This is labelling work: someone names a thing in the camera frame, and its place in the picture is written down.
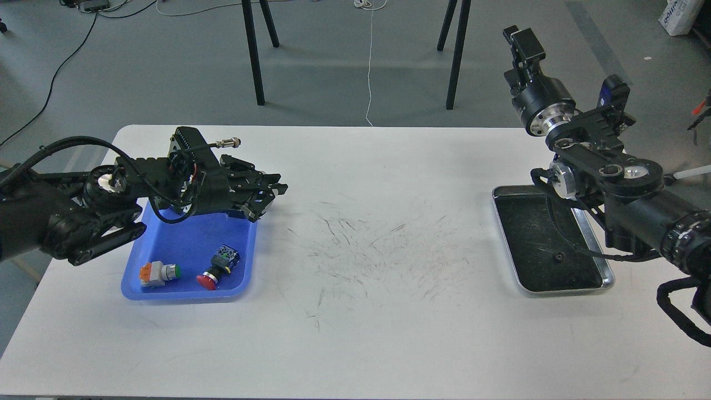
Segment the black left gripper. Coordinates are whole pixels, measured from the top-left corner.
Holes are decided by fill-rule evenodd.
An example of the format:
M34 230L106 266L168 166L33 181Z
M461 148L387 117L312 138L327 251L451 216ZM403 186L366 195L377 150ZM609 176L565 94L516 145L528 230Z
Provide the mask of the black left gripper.
M228 210L231 218L256 222L266 213L277 195L288 190L281 184L280 174L266 174L254 164L229 155L198 158L198 172L202 182L193 207L195 215ZM263 190L251 196L249 191Z

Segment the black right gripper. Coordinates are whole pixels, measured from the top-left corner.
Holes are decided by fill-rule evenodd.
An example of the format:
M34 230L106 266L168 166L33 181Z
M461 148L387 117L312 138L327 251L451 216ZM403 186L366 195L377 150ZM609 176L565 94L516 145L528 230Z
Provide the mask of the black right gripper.
M509 26L503 30L513 56L513 68L504 74L512 104L526 133L546 136L575 115L575 101L560 79L540 77L543 46L531 28Z

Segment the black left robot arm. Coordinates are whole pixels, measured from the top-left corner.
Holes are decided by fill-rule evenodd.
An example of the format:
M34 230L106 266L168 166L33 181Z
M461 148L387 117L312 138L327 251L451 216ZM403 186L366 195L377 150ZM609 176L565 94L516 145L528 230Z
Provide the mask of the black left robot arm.
M274 198L287 191L279 174L265 174L249 162L219 158L215 148L236 148L238 138L208 143L195 127L177 127L168 155L132 158L102 139L60 139L23 163L2 172L2 260L38 249L74 266L139 238L146 225L138 200L147 198L155 214L170 208L176 224L194 215L226 213L259 220ZM111 149L115 162L89 172L40 174L34 167L72 147Z

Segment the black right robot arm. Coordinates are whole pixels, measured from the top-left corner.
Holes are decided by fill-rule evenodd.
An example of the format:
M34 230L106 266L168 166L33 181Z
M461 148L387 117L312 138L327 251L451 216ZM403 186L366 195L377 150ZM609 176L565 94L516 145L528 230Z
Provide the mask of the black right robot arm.
M602 226L606 246L625 252L615 261L665 258L685 278L660 284L658 306L691 339L709 346L709 334L673 306L669 295L695 288L692 307L709 321L709 212L665 187L657 162L627 154L620 141L635 119L625 112L629 86L617 75L605 78L594 109L580 112L564 84L544 75L543 46L530 28L503 31L513 56L504 76L512 105L527 134L544 137L554 159L533 169L533 183L567 208L588 212Z

